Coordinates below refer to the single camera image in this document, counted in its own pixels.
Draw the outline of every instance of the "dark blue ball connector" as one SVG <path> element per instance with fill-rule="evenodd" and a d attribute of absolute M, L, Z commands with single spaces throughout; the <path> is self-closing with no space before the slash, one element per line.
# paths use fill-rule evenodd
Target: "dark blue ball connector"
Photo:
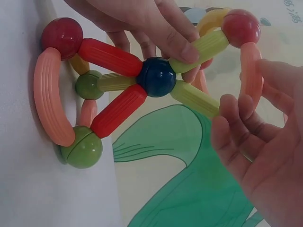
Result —
<path fill-rule="evenodd" d="M 173 90 L 176 73 L 166 59 L 153 57 L 143 62 L 136 81 L 149 97 L 163 97 Z"/>

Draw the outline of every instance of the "toy sphere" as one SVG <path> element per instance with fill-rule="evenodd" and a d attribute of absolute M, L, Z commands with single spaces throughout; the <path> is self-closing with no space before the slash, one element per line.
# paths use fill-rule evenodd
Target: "toy sphere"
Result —
<path fill-rule="evenodd" d="M 83 40 L 83 31 L 79 23 L 71 18 L 58 18 L 50 22 L 42 32 L 43 50 L 56 48 L 61 60 L 72 58 L 79 50 Z"/>
<path fill-rule="evenodd" d="M 101 157 L 101 139 L 88 127 L 76 126 L 73 129 L 76 139 L 69 147 L 60 147 L 62 157 L 75 168 L 89 168 L 96 164 Z"/>
<path fill-rule="evenodd" d="M 150 97 L 162 97 L 170 93 L 176 84 L 176 73 L 164 58 L 153 57 L 143 62 L 136 78 Z"/>
<path fill-rule="evenodd" d="M 80 75 L 76 82 L 76 92 L 83 99 L 97 100 L 104 92 L 97 88 L 97 80 L 102 76 L 95 70 Z"/>
<path fill-rule="evenodd" d="M 248 42 L 257 43 L 261 33 L 258 19 L 243 9 L 233 9 L 224 17 L 222 31 L 237 48 Z"/>

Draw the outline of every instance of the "hand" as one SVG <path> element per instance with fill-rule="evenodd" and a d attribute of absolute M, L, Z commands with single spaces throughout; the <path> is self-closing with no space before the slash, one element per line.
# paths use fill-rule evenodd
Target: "hand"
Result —
<path fill-rule="evenodd" d="M 114 45 L 130 51 L 125 34 L 130 31 L 140 44 L 143 57 L 156 56 L 158 46 L 163 57 L 194 63 L 198 51 L 190 42 L 199 34 L 174 0 L 65 0 L 75 11 L 106 31 Z M 182 75 L 191 83 L 199 67 Z"/>
<path fill-rule="evenodd" d="M 303 68 L 258 62 L 263 96 L 288 115 L 284 128 L 265 123 L 252 99 L 220 100 L 212 144 L 222 163 L 272 227 L 303 226 Z"/>

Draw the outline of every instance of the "magnetic building toy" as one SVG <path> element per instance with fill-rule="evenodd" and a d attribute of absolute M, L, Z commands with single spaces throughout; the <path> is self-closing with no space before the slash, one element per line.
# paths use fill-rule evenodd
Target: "magnetic building toy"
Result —
<path fill-rule="evenodd" d="M 50 22 L 41 37 L 43 52 L 38 57 L 34 74 L 34 99 L 40 121 L 51 140 L 60 145 L 64 160 L 76 168 L 93 166 L 101 157 L 101 139 L 109 136 L 145 101 L 147 96 L 170 94 L 177 101 L 213 118 L 219 103 L 207 91 L 205 79 L 198 86 L 176 79 L 202 64 L 209 66 L 212 58 L 229 44 L 241 49 L 241 91 L 252 97 L 254 107 L 261 97 L 263 78 L 256 69 L 261 58 L 256 43 L 260 38 L 258 20 L 242 9 L 215 9 L 198 23 L 200 38 L 193 42 L 199 60 L 184 64 L 176 59 L 153 57 L 141 61 L 96 39 L 83 38 L 81 26 L 71 18 Z M 72 127 L 59 96 L 61 61 L 69 60 L 80 76 L 75 89 L 84 103 L 80 123 Z M 89 69 L 89 62 L 114 73 L 101 75 Z M 123 92 L 97 115 L 96 101 L 104 92 Z"/>

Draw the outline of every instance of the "green ball connector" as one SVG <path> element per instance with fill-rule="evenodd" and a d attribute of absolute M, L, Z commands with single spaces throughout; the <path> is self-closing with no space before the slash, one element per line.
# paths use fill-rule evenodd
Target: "green ball connector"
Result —
<path fill-rule="evenodd" d="M 101 139 L 86 126 L 76 126 L 73 129 L 76 139 L 69 147 L 60 146 L 62 157 L 75 168 L 89 168 L 96 164 L 102 155 Z"/>
<path fill-rule="evenodd" d="M 76 82 L 76 92 L 83 99 L 97 100 L 104 92 L 97 87 L 97 81 L 102 74 L 95 70 L 90 70 L 78 77 Z"/>

